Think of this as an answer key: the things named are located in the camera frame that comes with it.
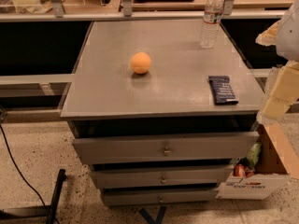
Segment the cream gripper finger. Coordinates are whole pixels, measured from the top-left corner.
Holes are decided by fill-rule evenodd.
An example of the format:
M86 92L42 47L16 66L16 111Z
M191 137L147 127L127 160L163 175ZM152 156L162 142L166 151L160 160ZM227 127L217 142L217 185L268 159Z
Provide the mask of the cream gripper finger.
M299 99L299 62L273 67L266 84L263 104L256 117L260 124L273 124Z
M255 42L262 46L276 45L279 21L273 23L267 30L259 34Z

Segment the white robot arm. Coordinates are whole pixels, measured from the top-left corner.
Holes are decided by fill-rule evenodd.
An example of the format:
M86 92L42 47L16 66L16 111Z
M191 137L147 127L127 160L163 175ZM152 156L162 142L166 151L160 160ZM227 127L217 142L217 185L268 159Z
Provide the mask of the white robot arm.
M265 98L257 120L269 125L281 119L299 99L299 0L282 18L259 34L255 42L276 47L277 55L287 60L282 68L273 68L265 86Z

